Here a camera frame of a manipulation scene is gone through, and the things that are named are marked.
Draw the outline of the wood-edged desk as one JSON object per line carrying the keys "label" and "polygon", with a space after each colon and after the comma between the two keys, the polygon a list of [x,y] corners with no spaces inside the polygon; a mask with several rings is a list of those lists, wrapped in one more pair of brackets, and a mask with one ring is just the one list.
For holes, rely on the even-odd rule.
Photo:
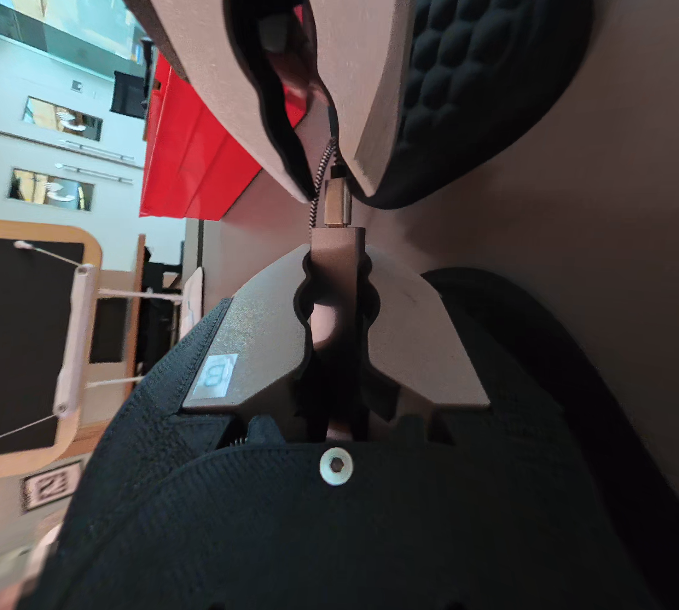
{"label": "wood-edged desk", "polygon": [[[132,285],[131,291],[133,293],[141,293],[143,280],[143,266],[145,263],[145,243],[146,235],[139,234],[137,239],[137,251],[134,260],[134,267],[132,270]],[[127,323],[126,323],[126,339],[125,339],[125,378],[134,379],[137,370],[137,343],[139,337],[139,314],[140,314],[141,299],[138,296],[133,296],[128,299]]]}

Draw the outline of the black white printed tag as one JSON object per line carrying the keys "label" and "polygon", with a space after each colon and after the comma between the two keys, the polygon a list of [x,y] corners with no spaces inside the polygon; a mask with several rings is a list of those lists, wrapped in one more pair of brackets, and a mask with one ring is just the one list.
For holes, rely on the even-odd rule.
{"label": "black white printed tag", "polygon": [[76,461],[22,478],[22,513],[72,497],[80,484],[82,473],[83,462]]}

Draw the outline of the red plastic bin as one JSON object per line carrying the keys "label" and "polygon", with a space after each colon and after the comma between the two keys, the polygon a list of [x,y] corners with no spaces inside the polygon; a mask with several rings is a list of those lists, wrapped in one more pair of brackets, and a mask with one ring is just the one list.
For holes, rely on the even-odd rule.
{"label": "red plastic bin", "polygon": [[162,53],[146,129],[141,217],[219,221],[262,170]]}

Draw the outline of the white door with window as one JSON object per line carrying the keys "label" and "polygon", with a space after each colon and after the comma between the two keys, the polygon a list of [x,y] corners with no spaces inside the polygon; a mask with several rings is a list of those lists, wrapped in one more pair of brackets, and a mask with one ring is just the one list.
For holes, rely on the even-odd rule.
{"label": "white door with window", "polygon": [[136,225],[145,143],[140,120],[95,98],[58,101],[30,85],[1,98],[1,219]]}

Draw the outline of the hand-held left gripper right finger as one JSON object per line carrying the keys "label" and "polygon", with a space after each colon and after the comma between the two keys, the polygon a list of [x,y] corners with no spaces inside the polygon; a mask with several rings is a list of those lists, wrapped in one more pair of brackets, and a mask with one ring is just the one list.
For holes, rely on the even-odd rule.
{"label": "hand-held left gripper right finger", "polygon": [[439,293],[373,245],[367,280],[379,299],[367,328],[364,392],[382,421],[444,410],[483,410],[489,397]]}

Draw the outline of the black honeycomb wrist rest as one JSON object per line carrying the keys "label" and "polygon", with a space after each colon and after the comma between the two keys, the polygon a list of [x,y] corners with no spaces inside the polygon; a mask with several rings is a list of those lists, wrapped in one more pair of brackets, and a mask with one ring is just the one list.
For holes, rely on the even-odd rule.
{"label": "black honeycomb wrist rest", "polygon": [[573,80],[593,0],[416,0],[410,68],[378,209],[414,204],[496,157]]}
{"label": "black honeycomb wrist rest", "polygon": [[456,301],[560,405],[616,529],[637,546],[678,547],[678,496],[597,368],[553,313],[487,270],[440,268],[422,278]]}

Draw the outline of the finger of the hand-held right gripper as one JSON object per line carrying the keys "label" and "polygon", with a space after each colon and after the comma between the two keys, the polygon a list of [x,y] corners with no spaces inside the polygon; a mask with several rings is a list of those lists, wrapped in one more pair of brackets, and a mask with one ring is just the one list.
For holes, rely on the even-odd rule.
{"label": "finger of the hand-held right gripper", "polygon": [[300,202],[314,198],[283,83],[247,0],[124,0],[222,126]]}
{"label": "finger of the hand-held right gripper", "polygon": [[395,153],[415,0],[301,0],[310,86],[326,102],[317,130],[334,138],[360,192],[377,193]]}

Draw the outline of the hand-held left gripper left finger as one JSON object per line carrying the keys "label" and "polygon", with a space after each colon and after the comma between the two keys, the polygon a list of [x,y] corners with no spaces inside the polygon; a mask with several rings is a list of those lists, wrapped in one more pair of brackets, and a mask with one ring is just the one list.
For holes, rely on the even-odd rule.
{"label": "hand-held left gripper left finger", "polygon": [[233,295],[183,411],[298,416],[297,390],[312,353],[300,306],[309,251],[309,244],[293,249]]}

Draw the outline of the white stand with clear legs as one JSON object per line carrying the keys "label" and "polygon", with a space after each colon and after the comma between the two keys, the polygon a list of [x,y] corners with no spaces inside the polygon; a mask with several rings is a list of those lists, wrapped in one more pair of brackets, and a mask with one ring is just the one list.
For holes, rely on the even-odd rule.
{"label": "white stand with clear legs", "polygon": [[56,444],[86,389],[134,386],[202,316],[198,266],[178,292],[104,288],[78,243],[1,240],[1,453]]}

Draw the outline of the black panel with wooden frame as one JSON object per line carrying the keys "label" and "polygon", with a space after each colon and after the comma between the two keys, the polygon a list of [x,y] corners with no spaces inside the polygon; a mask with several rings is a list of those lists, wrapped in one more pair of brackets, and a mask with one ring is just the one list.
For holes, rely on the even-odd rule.
{"label": "black panel with wooden frame", "polygon": [[1,221],[1,477],[66,456],[81,407],[103,252],[76,227]]}

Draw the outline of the black office chair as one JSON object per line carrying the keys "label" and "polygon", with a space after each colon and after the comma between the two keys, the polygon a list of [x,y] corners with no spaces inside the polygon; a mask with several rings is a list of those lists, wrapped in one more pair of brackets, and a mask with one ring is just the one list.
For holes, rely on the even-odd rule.
{"label": "black office chair", "polygon": [[145,77],[114,71],[111,113],[146,120],[148,103],[149,85]]}
{"label": "black office chair", "polygon": [[[144,248],[142,289],[144,293],[179,294],[182,265],[163,264],[151,260],[151,251]],[[142,299],[139,312],[137,366],[147,374],[171,350],[174,335],[175,305],[157,298]]]}

